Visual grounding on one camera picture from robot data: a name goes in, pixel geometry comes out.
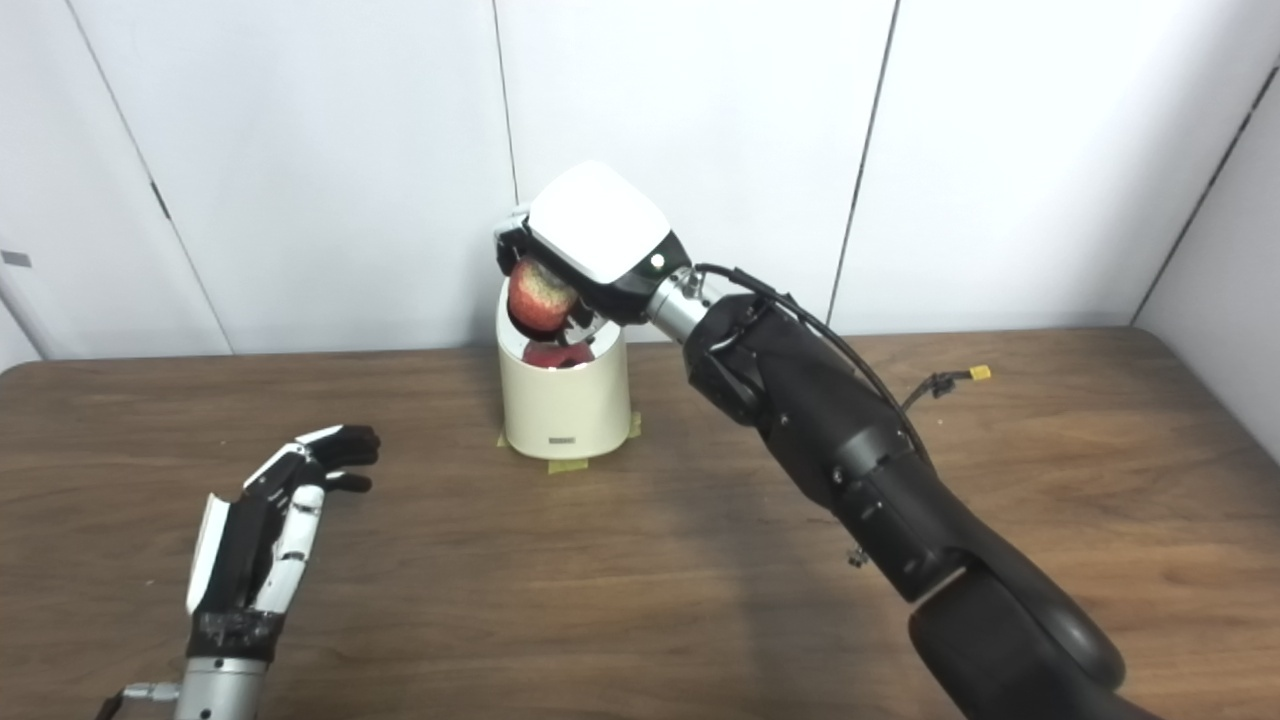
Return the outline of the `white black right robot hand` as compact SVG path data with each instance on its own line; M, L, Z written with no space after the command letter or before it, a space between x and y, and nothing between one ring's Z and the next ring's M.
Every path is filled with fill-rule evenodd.
M671 279L692 259L666 214L602 161L556 177L494 231L495 260L508 281L508 307L534 334L581 325L652 324Z

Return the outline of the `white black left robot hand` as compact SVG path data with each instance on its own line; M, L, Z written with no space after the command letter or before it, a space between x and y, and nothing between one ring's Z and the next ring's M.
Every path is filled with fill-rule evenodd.
M187 659L275 659L326 498L367 493L360 469L380 447L369 425L312 430L251 473L237 498L207 497L186 594Z

